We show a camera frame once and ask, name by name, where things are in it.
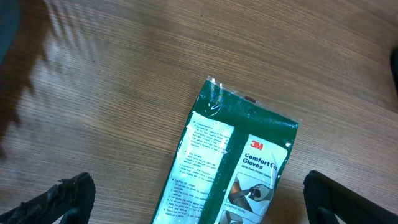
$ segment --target glove image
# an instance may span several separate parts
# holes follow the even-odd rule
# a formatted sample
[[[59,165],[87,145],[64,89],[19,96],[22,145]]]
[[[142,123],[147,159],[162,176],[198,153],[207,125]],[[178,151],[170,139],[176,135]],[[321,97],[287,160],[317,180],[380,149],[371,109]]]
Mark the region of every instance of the glove image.
[[[274,189],[270,189],[264,184],[257,184],[254,187],[251,187],[250,191],[252,192],[252,194],[249,196],[249,198],[257,202],[271,200],[274,193]]]

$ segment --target product label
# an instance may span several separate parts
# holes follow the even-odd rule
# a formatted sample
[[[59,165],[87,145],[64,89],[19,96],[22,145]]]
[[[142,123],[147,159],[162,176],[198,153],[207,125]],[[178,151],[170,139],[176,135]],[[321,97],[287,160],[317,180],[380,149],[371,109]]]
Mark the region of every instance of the product label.
[[[154,223],[198,223],[233,129],[193,112]]]
[[[215,223],[260,223],[286,156],[286,149],[249,135]]]

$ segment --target wooden floor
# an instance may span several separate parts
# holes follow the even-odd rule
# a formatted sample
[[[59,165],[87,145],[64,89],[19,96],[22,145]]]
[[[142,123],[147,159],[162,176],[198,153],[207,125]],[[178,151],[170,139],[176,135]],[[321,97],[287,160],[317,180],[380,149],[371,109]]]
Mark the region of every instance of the wooden floor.
[[[0,74],[0,213],[89,172],[91,223],[149,223],[209,75],[302,120],[264,223],[319,170],[398,213],[396,0],[23,0]]]

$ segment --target glove package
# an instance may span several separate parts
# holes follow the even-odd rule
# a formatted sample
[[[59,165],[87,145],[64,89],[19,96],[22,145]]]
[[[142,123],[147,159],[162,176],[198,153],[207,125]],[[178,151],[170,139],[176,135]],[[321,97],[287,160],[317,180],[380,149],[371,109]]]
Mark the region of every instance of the glove package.
[[[152,223],[260,223],[298,128],[209,77],[188,115]]]

